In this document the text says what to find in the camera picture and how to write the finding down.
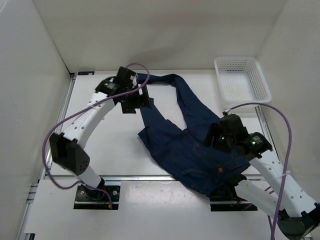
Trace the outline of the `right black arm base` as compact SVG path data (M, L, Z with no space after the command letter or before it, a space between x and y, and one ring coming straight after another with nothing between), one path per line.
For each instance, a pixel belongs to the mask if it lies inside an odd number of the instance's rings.
M216 188L209 195L210 210L212 212L250 212L258 208L246 199L237 195L235 187L239 182L247 180L243 174L236 174Z

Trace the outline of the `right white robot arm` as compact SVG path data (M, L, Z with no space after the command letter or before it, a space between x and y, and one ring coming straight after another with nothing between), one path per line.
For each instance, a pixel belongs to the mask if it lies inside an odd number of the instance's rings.
M212 123L204 145L230 153L236 151L257 169L275 196L257 187L242 174L226 180L224 193L230 200L245 199L276 221L289 240L301 240L320 225L320 205L285 170L280 161L263 156L272 145L259 132L248 130L236 114L225 114Z

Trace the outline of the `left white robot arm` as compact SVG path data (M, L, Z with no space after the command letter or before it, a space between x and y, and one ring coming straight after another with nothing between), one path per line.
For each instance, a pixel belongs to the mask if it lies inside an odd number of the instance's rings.
M141 107L150 107L146 87L150 75L143 82L129 67L120 67L115 76L103 79L94 89L86 107L69 117L71 123L61 133L46 138L50 145L52 160L62 169L73 174L78 183L87 189L93 200L105 194L105 181L90 166L85 146L103 118L117 105L122 113L134 114Z

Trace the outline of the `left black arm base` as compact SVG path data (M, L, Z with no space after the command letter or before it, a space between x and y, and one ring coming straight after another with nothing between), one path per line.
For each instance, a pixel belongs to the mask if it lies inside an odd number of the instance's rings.
M76 189L73 208L75 210L118 210L121 184L105 181L103 187L109 194L111 203L109 197L104 192L92 190L79 184Z

